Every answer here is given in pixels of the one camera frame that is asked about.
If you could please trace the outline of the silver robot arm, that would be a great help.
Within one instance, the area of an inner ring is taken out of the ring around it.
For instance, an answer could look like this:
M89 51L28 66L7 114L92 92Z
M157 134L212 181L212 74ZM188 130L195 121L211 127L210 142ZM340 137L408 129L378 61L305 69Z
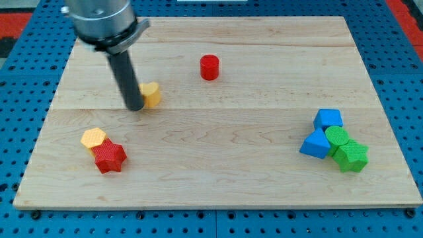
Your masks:
M61 13L69 17L78 38L106 55L126 108L144 107L128 50L150 27L139 20L130 0L65 0Z

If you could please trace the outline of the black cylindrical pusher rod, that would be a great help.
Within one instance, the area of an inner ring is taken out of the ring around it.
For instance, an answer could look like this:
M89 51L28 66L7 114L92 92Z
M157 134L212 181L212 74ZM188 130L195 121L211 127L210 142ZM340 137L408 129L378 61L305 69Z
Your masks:
M107 60L121 92L126 108L139 111L144 107L137 77L127 51L108 55Z

